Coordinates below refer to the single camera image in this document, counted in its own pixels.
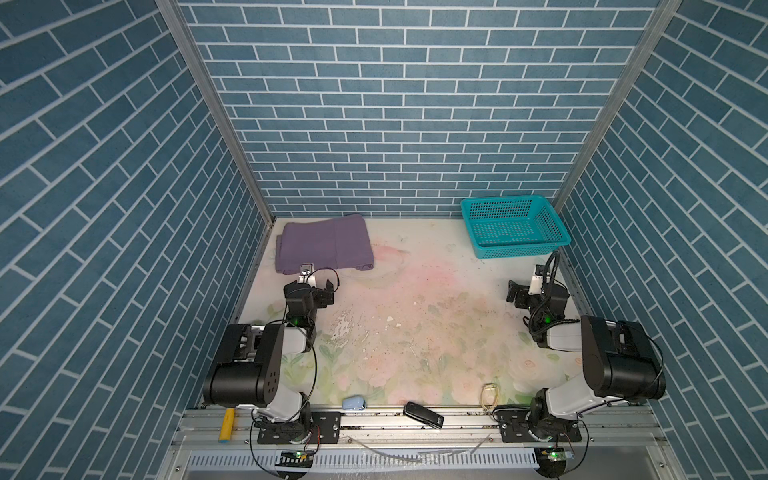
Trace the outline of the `purple trousers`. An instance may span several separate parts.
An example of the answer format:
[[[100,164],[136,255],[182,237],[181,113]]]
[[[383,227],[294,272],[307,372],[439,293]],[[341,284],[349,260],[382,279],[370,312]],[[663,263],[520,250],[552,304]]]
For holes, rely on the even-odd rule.
[[[316,269],[374,268],[374,253],[365,219],[349,215],[328,220],[286,223],[276,239],[275,269],[298,274],[300,267]]]

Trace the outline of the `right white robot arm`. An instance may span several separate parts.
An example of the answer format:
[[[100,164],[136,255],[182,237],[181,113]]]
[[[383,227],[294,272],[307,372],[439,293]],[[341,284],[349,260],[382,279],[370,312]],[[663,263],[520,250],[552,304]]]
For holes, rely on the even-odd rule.
[[[555,353],[581,355],[581,371],[564,384],[542,388],[528,407],[499,406],[492,417],[505,443],[579,441],[586,414],[621,402],[659,399],[666,392],[663,355],[638,322],[565,316],[568,290],[537,278],[508,283],[507,301],[527,312],[534,343]]]

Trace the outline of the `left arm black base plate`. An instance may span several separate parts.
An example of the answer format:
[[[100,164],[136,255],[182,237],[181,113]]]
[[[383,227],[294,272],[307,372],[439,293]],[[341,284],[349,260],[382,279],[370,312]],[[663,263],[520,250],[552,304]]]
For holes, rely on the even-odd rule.
[[[337,444],[341,428],[340,412],[303,412],[290,422],[258,423],[259,445]]]

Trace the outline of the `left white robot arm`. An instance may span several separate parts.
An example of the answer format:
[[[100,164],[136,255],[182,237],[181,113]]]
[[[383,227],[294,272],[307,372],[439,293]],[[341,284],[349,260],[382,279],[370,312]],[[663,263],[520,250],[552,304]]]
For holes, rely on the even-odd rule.
[[[334,303],[336,288],[293,281],[283,288],[286,309],[281,319],[265,325],[226,327],[203,382],[206,406],[250,409],[270,425],[307,429],[311,424],[310,395],[281,383],[286,355],[314,355],[316,317]]]

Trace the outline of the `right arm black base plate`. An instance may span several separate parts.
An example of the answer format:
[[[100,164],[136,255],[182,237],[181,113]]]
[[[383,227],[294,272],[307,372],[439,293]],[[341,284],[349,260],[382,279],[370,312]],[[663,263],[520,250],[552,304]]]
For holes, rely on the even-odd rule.
[[[548,413],[502,406],[492,411],[491,418],[497,422],[504,443],[576,443],[582,440],[575,420],[557,418]]]

